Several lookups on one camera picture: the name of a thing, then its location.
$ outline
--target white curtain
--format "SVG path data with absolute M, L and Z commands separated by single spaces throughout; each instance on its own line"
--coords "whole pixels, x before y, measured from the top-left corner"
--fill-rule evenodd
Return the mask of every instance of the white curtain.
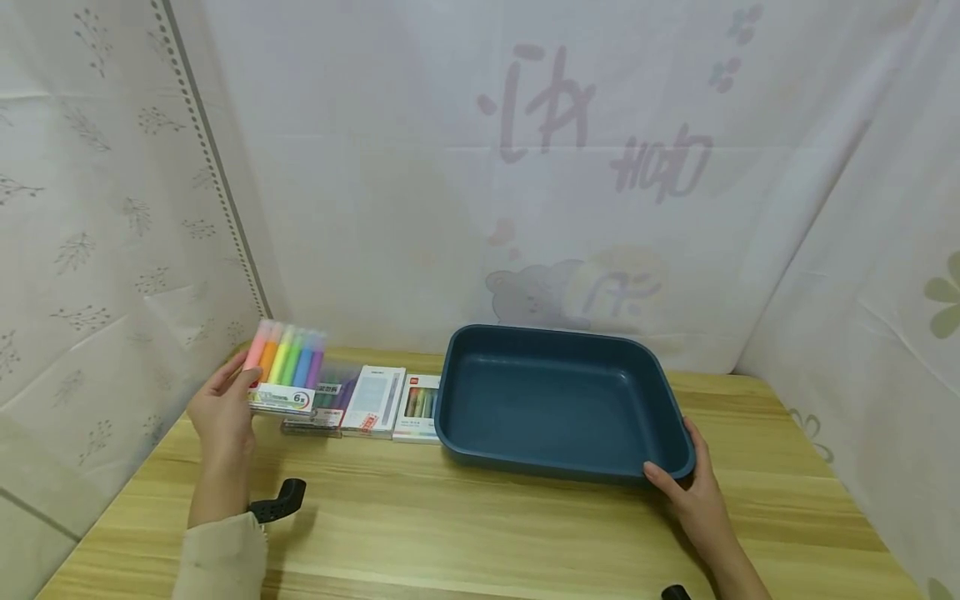
M 960 591 L 958 31 L 941 2 L 739 365 L 936 600 Z
M 188 51 L 219 65 L 283 316 L 421 351 L 608 332 L 728 372 L 920 2 L 202 5 Z
M 263 307 L 155 2 L 0 4 L 0 595 L 31 597 Z

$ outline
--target highlighter pack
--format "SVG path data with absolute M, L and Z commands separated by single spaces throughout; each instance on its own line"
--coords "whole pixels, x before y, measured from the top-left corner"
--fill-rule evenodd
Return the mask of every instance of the highlighter pack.
M 248 392 L 251 408 L 277 415 L 312 415 L 325 342 L 319 331 L 261 321 L 244 363 L 244 369 L 259 365 L 263 370 Z
M 395 442 L 440 443 L 433 425 L 433 407 L 439 390 L 439 375 L 407 375 L 403 401 L 396 415 Z
M 309 416 L 283 420 L 283 433 L 339 438 L 340 423 L 353 396 L 363 365 L 341 360 L 325 360 Z

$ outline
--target right hand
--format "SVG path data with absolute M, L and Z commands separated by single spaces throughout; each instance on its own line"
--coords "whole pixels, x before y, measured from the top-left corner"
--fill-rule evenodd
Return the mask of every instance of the right hand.
M 666 494 L 684 533 L 701 558 L 713 565 L 738 551 L 740 542 L 727 514 L 720 484 L 713 474 L 707 442 L 690 418 L 684 417 L 684 425 L 690 432 L 697 454 L 697 467 L 690 488 L 685 490 L 666 471 L 651 462 L 643 464 L 643 473 L 650 483 Z

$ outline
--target tray rim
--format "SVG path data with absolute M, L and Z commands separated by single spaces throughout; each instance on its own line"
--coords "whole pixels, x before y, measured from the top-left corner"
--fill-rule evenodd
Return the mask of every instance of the tray rim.
M 481 452 L 476 450 L 467 450 L 453 442 L 446 436 L 446 433 L 441 428 L 441 419 L 440 416 L 443 413 L 444 409 L 444 390 L 446 382 L 449 381 L 449 369 L 450 369 L 450 353 L 453 350 L 453 346 L 463 333 L 467 331 L 472 331 L 474 329 L 497 329 L 497 330 L 512 330 L 512 331 L 537 331 L 542 333 L 547 333 L 550 335 L 563 335 L 563 336 L 574 336 L 580 338 L 590 338 L 590 339 L 606 339 L 618 344 L 631 344 L 640 348 L 643 352 L 650 356 L 653 359 L 654 365 L 657 367 L 657 373 L 660 374 L 660 377 L 663 379 L 666 384 L 667 397 L 670 401 L 670 406 L 673 409 L 674 414 L 677 416 L 677 420 L 681 424 L 681 429 L 684 433 L 684 444 L 686 445 L 687 458 L 686 463 L 678 469 L 669 470 L 667 473 L 674 479 L 683 479 L 687 475 L 693 472 L 696 467 L 696 450 L 693 447 L 693 441 L 690 439 L 690 434 L 684 426 L 684 415 L 680 410 L 680 405 L 677 403 L 677 399 L 673 394 L 673 388 L 670 386 L 669 380 L 666 378 L 666 373 L 663 371 L 663 366 L 660 364 L 660 360 L 657 358 L 657 355 L 653 353 L 648 347 L 644 346 L 636 340 L 631 340 L 630 338 L 622 338 L 612 335 L 602 335 L 597 333 L 586 333 L 583 331 L 572 331 L 568 329 L 541 329 L 538 327 L 517 327 L 512 325 L 500 325 L 500 324 L 468 324 L 460 327 L 453 332 L 453 335 L 450 336 L 450 341 L 446 346 L 446 355 L 444 356 L 444 370 L 440 377 L 440 389 L 437 393 L 437 406 L 434 409 L 434 427 L 437 431 L 437 437 L 440 438 L 441 443 L 444 447 L 457 454 L 459 456 L 470 458 L 470 459 L 484 459 L 492 462 L 500 463 L 506 466 L 513 466 L 515 468 L 524 468 L 524 467 L 535 467 L 543 468 L 545 470 L 552 470 L 556 472 L 570 473 L 573 475 L 582 474 L 587 477 L 595 477 L 597 475 L 609 476 L 610 478 L 627 478 L 635 479 L 637 482 L 647 481 L 646 476 L 643 474 L 643 465 L 639 466 L 639 474 L 626 471 L 623 469 L 616 468 L 599 468 L 599 469 L 581 469 L 581 468 L 570 468 L 563 464 L 552 463 L 549 461 L 540 461 L 540 460 L 529 460 L 529 461 L 519 461 L 509 458 L 505 458 L 501 454 L 493 454 L 490 452 Z

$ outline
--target cartoon bear print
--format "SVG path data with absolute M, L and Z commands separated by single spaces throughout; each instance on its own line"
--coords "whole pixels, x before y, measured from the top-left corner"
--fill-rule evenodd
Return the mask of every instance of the cartoon bear print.
M 564 315 L 566 284 L 582 260 L 564 260 L 552 267 L 532 265 L 519 273 L 497 271 L 487 276 L 493 293 L 493 314 L 502 324 L 556 329 L 590 329 L 590 321 Z

